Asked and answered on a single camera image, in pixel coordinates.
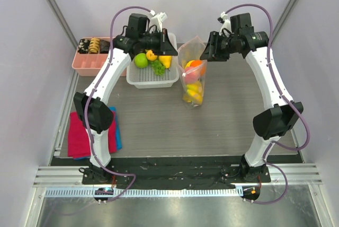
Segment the orange fruit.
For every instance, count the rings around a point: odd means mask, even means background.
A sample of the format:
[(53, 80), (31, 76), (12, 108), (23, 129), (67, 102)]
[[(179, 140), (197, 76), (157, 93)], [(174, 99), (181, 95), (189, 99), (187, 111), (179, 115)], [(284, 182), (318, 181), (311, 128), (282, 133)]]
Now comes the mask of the orange fruit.
[(207, 65), (202, 60), (194, 60), (190, 63), (190, 67), (198, 67), (200, 71), (200, 75), (204, 76), (207, 70)]

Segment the clear pink zip top bag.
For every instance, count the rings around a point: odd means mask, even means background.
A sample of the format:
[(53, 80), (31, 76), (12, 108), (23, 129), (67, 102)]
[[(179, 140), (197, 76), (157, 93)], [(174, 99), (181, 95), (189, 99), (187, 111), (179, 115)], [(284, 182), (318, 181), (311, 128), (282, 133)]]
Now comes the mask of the clear pink zip top bag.
[(190, 109), (203, 103), (207, 61), (201, 55), (205, 48), (206, 44), (196, 36), (178, 49), (175, 64), (182, 84), (182, 100)]

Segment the yellow lemon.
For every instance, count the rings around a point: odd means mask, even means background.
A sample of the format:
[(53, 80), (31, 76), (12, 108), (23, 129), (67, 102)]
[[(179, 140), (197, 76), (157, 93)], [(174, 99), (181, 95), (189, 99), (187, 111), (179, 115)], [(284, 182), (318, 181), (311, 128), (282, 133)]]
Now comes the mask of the yellow lemon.
[(195, 60), (189, 61), (189, 62), (186, 64), (185, 68), (188, 68), (188, 67), (195, 67)]

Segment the pink peach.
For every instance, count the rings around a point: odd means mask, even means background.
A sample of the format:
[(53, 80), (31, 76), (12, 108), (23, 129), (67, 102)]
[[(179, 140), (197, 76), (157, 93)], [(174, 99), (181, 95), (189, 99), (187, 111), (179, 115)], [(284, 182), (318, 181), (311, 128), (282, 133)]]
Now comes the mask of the pink peach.
[(185, 68), (183, 79), (185, 84), (195, 83), (200, 78), (200, 71), (195, 67)]

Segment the yellow banana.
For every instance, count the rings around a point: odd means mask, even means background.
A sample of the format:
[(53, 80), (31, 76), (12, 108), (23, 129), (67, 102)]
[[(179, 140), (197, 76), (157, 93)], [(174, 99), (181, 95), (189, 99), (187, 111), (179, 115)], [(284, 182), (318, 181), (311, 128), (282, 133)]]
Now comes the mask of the yellow banana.
[(183, 100), (187, 103), (201, 105), (203, 102), (203, 86), (201, 82), (186, 84)]

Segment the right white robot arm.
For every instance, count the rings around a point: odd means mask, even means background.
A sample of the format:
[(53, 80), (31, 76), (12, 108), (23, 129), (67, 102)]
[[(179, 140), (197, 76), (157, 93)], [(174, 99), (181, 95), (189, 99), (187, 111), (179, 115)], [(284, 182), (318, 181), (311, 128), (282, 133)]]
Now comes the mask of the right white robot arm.
[(269, 36), (256, 32), (249, 13), (228, 16), (221, 13), (219, 31), (211, 31), (201, 60), (225, 62), (231, 54), (239, 53), (250, 66), (260, 88), (264, 110), (253, 118), (254, 139), (242, 156), (239, 175), (246, 182), (265, 173), (267, 155), (273, 143), (289, 131), (304, 107), (295, 102), (284, 86), (274, 63)]

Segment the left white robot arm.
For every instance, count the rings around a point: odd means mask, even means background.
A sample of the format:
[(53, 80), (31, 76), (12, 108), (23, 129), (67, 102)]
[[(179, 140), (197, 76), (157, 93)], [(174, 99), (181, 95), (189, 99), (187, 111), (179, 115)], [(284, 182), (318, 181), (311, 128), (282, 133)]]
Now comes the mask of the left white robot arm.
[(109, 127), (114, 121), (114, 113), (107, 103), (121, 73), (143, 50), (152, 50), (159, 56), (177, 55), (168, 31), (163, 27), (166, 19), (167, 14), (164, 12), (130, 14), (123, 32), (116, 36), (110, 35), (108, 56), (93, 82), (83, 93), (75, 93), (76, 112), (86, 129), (90, 145), (90, 163), (83, 170), (85, 181), (107, 184), (114, 175), (109, 168)]

